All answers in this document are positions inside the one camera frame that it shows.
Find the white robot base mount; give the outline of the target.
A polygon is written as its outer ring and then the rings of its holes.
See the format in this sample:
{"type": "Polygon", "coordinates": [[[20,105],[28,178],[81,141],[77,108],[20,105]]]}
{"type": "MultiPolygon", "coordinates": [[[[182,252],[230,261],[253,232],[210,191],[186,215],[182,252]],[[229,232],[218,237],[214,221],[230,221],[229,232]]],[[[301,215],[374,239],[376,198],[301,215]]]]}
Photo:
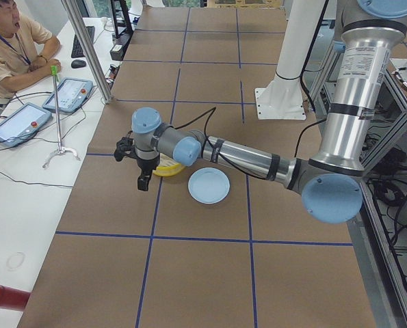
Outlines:
{"type": "Polygon", "coordinates": [[[327,1],[297,0],[292,3],[274,78],[267,87],[255,89],[258,119],[306,119],[302,71],[327,6],[327,1]]]}

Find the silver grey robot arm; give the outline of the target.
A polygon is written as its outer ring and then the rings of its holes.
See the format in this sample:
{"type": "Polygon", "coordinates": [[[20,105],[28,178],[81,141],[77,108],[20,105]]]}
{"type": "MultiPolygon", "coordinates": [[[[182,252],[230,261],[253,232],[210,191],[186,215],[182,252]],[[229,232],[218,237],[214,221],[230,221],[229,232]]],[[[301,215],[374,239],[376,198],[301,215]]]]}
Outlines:
{"type": "Polygon", "coordinates": [[[317,121],[302,99],[307,67],[327,1],[296,1],[288,20],[274,75],[243,105],[237,141],[214,136],[210,126],[226,126],[219,105],[186,123],[163,119],[153,108],[131,116],[127,156],[140,170],[137,188],[147,191],[161,158],[190,167],[185,192],[203,204],[228,194],[216,178],[223,167],[250,178],[277,182],[300,197],[300,205],[324,223],[353,219],[363,204],[362,147],[374,117],[392,50],[407,32],[407,1],[338,1],[333,40],[343,48],[330,108],[317,121]]]}

